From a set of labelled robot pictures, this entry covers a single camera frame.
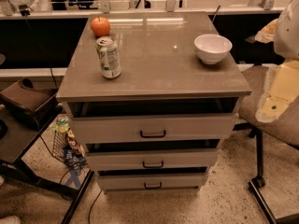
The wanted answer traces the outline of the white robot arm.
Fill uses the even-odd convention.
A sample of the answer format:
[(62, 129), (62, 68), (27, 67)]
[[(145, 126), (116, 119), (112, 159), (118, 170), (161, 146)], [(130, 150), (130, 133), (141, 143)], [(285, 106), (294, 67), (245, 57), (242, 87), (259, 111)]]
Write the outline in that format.
[(299, 0), (291, 0), (277, 19), (257, 33), (255, 40), (273, 42), (275, 53), (284, 58), (278, 68), (268, 70), (255, 114), (258, 121), (269, 123), (299, 96)]

